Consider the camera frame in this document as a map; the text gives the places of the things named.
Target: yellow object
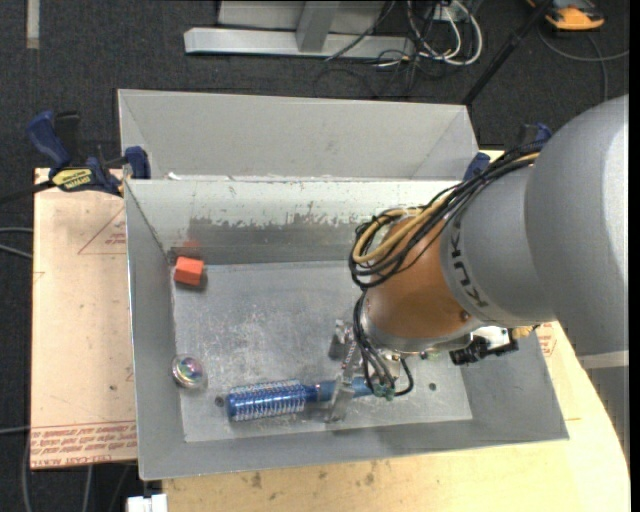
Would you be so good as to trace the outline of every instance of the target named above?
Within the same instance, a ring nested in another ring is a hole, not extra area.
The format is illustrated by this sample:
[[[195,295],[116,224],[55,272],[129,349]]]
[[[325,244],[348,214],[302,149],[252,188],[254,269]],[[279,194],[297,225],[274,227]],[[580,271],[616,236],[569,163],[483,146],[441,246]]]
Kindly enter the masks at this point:
[[[520,338],[526,338],[527,336],[529,336],[529,334],[531,334],[531,331],[533,331],[532,325],[526,327],[516,327],[511,331],[511,337],[516,340]]]
[[[593,30],[604,24],[604,16],[579,9],[573,5],[557,9],[546,16],[554,27],[560,30]]]
[[[531,161],[533,162],[540,153],[531,153],[529,155],[524,155],[514,162],[524,162]],[[376,219],[371,225],[365,230],[365,232],[360,235],[358,240],[356,241],[353,252],[351,254],[353,261],[357,264],[362,264],[367,261],[371,261],[381,254],[386,254],[386,252],[394,247],[400,240],[402,240],[407,234],[418,224],[424,223],[432,216],[433,212],[437,210],[442,203],[446,201],[448,194],[435,201],[428,208],[398,208],[395,210],[389,210],[384,213],[384,220]],[[362,250],[366,243],[376,234],[376,232],[387,224],[390,224],[394,221],[400,220],[406,216],[414,216],[409,222],[407,222],[401,229],[399,229],[392,236],[387,238],[384,242],[378,245],[373,251],[362,254]]]
[[[67,190],[74,189],[80,185],[91,183],[91,169],[84,167],[71,167],[63,169],[56,174],[51,181],[59,187]]]

